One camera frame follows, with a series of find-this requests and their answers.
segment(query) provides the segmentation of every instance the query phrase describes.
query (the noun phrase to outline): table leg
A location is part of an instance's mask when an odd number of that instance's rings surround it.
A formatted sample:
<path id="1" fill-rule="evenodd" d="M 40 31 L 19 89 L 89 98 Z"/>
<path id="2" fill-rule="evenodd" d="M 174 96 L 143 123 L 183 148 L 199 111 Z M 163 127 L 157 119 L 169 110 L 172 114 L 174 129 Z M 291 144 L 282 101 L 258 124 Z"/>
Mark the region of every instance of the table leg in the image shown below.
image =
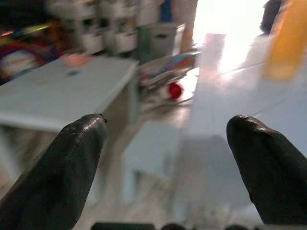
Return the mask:
<path id="1" fill-rule="evenodd" d="M 0 169 L 9 183 L 13 184 L 21 174 L 21 167 L 14 157 L 7 137 L 0 126 Z"/>
<path id="2" fill-rule="evenodd" d="M 129 94 L 129 122 L 136 122 L 139 115 L 139 81 L 138 75 L 135 74 L 128 84 Z"/>

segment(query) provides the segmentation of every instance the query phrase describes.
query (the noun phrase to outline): red object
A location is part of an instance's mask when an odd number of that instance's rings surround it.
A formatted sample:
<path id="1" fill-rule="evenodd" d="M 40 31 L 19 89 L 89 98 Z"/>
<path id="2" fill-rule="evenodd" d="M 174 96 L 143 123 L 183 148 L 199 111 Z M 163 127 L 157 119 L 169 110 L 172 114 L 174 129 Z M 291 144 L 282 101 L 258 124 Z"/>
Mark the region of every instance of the red object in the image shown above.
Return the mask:
<path id="1" fill-rule="evenodd" d="M 172 82 L 168 85 L 168 92 L 171 99 L 178 99 L 182 95 L 182 88 L 175 82 Z"/>

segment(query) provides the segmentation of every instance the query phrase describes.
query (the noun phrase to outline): storage bin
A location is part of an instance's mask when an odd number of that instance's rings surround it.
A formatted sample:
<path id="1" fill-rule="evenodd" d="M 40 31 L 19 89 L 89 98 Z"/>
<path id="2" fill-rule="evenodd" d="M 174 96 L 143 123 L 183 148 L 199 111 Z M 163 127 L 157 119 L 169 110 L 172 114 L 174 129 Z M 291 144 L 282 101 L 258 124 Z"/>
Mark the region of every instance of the storage bin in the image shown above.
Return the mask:
<path id="1" fill-rule="evenodd" d="M 132 51 L 137 46 L 137 32 L 115 34 L 116 53 Z"/>
<path id="2" fill-rule="evenodd" d="M 184 28 L 184 24 L 178 23 L 156 23 L 151 25 L 153 59 L 179 54 Z"/>

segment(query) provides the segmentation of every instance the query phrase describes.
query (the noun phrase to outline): white stool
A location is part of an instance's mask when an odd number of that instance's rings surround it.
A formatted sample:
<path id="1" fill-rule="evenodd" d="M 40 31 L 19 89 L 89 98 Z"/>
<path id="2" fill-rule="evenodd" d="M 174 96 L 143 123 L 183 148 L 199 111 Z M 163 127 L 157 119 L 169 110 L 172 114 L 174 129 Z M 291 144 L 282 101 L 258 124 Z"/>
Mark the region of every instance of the white stool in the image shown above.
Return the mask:
<path id="1" fill-rule="evenodd" d="M 132 203 L 137 194 L 137 173 L 159 177 L 175 174 L 179 130 L 161 122 L 147 122 L 123 155 L 123 201 Z"/>

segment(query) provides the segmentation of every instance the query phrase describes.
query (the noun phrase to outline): white table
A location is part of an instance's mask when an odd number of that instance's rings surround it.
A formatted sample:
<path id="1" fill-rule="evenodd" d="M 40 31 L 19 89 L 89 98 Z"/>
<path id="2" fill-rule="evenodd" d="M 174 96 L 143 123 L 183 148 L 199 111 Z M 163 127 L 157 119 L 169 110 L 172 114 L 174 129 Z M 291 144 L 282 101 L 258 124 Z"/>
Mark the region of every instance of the white table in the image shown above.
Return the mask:
<path id="1" fill-rule="evenodd" d="M 307 156 L 307 63 L 291 82 L 262 77 L 267 37 L 252 44 L 225 35 L 208 35 L 200 59 L 190 121 L 182 136 L 174 213 L 205 208 L 207 219 L 248 215 L 260 221 L 251 205 L 233 154 L 226 124 L 237 114 L 256 117 L 281 131 Z"/>
<path id="2" fill-rule="evenodd" d="M 0 125 L 59 132 L 86 114 L 103 112 L 129 86 L 130 121 L 138 114 L 138 63 L 93 57 L 80 67 L 62 59 L 0 86 Z M 14 182 L 23 170 L 0 128 L 0 167 Z"/>

